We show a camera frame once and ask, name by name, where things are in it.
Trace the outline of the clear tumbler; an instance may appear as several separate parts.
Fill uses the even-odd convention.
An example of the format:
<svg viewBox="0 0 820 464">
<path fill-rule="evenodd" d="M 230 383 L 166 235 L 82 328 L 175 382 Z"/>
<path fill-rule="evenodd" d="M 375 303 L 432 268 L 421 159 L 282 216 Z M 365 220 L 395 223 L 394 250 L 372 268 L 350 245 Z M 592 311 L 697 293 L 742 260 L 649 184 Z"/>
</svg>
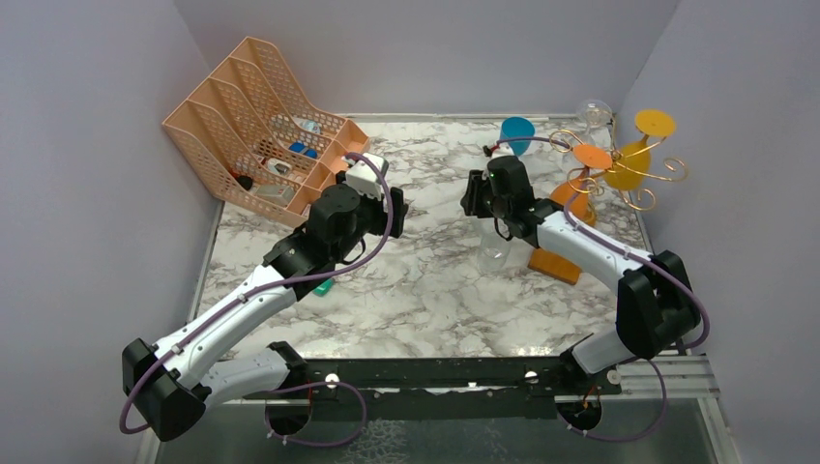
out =
<svg viewBox="0 0 820 464">
<path fill-rule="evenodd" d="M 478 270 L 483 275 L 500 272 L 507 264 L 511 243 L 496 232 L 493 219 L 476 219 L 474 227 L 480 238 L 478 251 L 476 252 Z"/>
</svg>

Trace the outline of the orange plastic wine glass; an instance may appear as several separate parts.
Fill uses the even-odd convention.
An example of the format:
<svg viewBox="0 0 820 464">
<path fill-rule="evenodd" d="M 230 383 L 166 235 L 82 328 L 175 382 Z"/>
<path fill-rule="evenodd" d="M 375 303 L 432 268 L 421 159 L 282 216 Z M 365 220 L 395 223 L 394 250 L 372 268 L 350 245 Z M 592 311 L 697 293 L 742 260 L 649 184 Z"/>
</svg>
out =
<svg viewBox="0 0 820 464">
<path fill-rule="evenodd" d="M 567 180 L 555 188 L 549 198 L 561 206 L 570 206 L 570 211 L 584 223 L 594 226 L 597 213 L 590 205 L 589 197 L 598 189 L 592 170 L 605 172 L 613 165 L 611 156 L 595 145 L 581 143 L 570 149 L 572 156 L 581 164 L 568 174 Z"/>
</svg>

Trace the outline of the clear wine glass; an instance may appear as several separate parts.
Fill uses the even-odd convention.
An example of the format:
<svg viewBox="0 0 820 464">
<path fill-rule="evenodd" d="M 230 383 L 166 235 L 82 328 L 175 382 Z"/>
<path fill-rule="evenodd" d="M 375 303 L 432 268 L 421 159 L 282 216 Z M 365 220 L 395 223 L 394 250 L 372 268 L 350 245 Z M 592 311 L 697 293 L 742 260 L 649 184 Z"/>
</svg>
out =
<svg viewBox="0 0 820 464">
<path fill-rule="evenodd" d="M 562 140 L 570 146 L 569 153 L 582 166 L 593 170 L 607 170 L 612 167 L 610 149 L 594 138 L 596 134 L 608 131 L 612 116 L 612 110 L 605 102 L 586 100 L 576 109 L 576 117 L 582 125 L 582 130 L 567 130 L 561 133 Z"/>
</svg>

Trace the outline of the yellow plastic wine glass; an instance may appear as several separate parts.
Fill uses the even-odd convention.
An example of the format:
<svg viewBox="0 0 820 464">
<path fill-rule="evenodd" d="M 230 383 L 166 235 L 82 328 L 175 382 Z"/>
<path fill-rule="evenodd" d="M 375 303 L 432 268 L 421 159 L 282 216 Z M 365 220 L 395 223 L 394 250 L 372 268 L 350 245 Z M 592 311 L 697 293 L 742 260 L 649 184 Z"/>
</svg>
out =
<svg viewBox="0 0 820 464">
<path fill-rule="evenodd" d="M 635 128 L 642 137 L 616 150 L 618 157 L 603 176 L 605 182 L 617 190 L 636 190 L 645 179 L 671 181 L 670 178 L 651 174 L 651 150 L 676 129 L 675 120 L 658 109 L 643 109 L 634 117 Z"/>
</svg>

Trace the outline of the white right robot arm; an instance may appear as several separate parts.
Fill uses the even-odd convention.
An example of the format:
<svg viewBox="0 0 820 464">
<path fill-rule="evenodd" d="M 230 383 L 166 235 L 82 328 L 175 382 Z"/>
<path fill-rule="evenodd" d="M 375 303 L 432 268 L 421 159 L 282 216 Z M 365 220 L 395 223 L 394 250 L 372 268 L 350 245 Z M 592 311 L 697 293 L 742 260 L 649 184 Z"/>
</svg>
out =
<svg viewBox="0 0 820 464">
<path fill-rule="evenodd" d="M 536 197 L 515 156 L 491 159 L 484 169 L 470 171 L 460 205 L 468 217 L 503 222 L 507 240 L 521 239 L 571 261 L 616 295 L 614 326 L 560 356 L 558 380 L 568 392 L 584 392 L 614 364 L 650 360 L 706 325 L 677 254 L 626 246 L 588 227 L 565 205 Z"/>
</svg>

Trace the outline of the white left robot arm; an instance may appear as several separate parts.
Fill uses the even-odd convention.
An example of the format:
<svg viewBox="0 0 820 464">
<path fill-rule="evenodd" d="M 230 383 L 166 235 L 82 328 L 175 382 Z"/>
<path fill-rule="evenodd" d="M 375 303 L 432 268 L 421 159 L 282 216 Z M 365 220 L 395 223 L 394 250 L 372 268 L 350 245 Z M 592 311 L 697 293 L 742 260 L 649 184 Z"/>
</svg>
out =
<svg viewBox="0 0 820 464">
<path fill-rule="evenodd" d="M 408 205 L 401 188 L 371 198 L 347 184 L 325 188 L 307 220 L 279 240 L 249 276 L 183 328 L 150 344 L 138 337 L 122 352 L 127 402 L 120 428 L 129 433 L 130 409 L 163 442 L 188 432 L 206 411 L 266 387 L 288 397 L 303 387 L 304 371 L 286 343 L 219 366 L 222 356 L 273 315 L 302 300 L 319 284 L 372 260 L 349 253 L 366 235 L 398 238 Z"/>
</svg>

